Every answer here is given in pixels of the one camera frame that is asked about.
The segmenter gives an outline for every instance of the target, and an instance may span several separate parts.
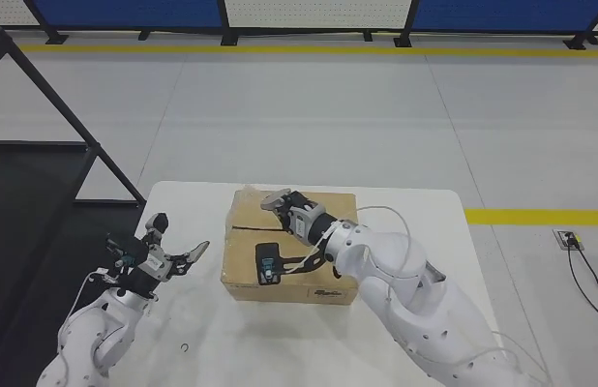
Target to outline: robotic hand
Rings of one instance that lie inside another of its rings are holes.
[[[339,221],[290,189],[270,194],[260,207],[359,283],[361,298],[429,377],[457,387],[542,385],[508,362],[482,313],[431,265],[416,240]]]
[[[187,274],[209,246],[207,241],[188,253],[167,254],[160,246],[167,227],[167,216],[161,213],[148,221],[141,240],[132,237],[118,243],[108,236],[106,248],[117,260],[106,273],[97,273],[111,288],[63,324],[58,331],[58,356],[41,374],[38,387],[108,385],[109,369],[134,341],[135,326],[151,300],[157,301],[153,290]]]

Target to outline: power cord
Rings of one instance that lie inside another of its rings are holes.
[[[587,264],[587,267],[591,271],[591,274],[593,274],[593,277],[596,280],[597,285],[598,285],[598,276],[596,276],[596,272],[591,268],[591,265],[587,261],[587,258],[581,251],[581,246],[579,245],[579,241],[577,241],[577,237],[574,235],[574,233],[569,232],[567,234],[567,237],[568,237],[568,239],[566,241],[566,244],[568,245],[568,263],[570,264],[570,273],[572,273],[572,279],[574,280],[574,283],[577,285],[577,288],[579,289],[579,291],[581,292],[581,294],[583,295],[585,300],[587,300],[587,303],[591,306],[591,308],[593,308],[593,310],[595,310],[598,313],[598,308],[591,302],[589,297],[587,297],[587,295],[581,288],[581,285],[579,284],[579,280],[577,280],[577,275],[574,273],[574,268],[572,267],[572,255],[570,254],[570,251],[572,251],[572,249],[571,249],[572,247],[574,247],[576,250],[578,250],[579,253],[581,254],[581,256],[583,257],[583,260]]]

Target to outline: cardboard box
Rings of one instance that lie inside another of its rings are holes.
[[[282,275],[277,284],[258,283],[255,249],[263,243],[278,243],[280,256],[306,256],[311,247],[293,236],[275,231],[280,222],[270,211],[260,209],[260,201],[269,192],[247,187],[237,191],[226,221],[226,238],[222,283],[239,301],[298,302],[306,304],[348,305],[357,295],[357,282],[343,276],[336,279],[331,262],[325,262],[310,273]],[[357,221],[355,195],[350,193],[302,193],[322,203],[335,217],[345,216]]]

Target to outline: box label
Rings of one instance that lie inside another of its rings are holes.
[[[314,287],[308,293],[309,298],[344,298],[348,292],[342,289],[325,289]]]

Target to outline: yellow floor stripe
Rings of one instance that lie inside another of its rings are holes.
[[[242,53],[242,54],[342,54],[342,55],[450,55],[598,58],[598,50],[505,48],[395,48],[308,45],[21,45],[27,52],[112,53]]]
[[[598,210],[521,210],[468,208],[469,224],[598,225]]]

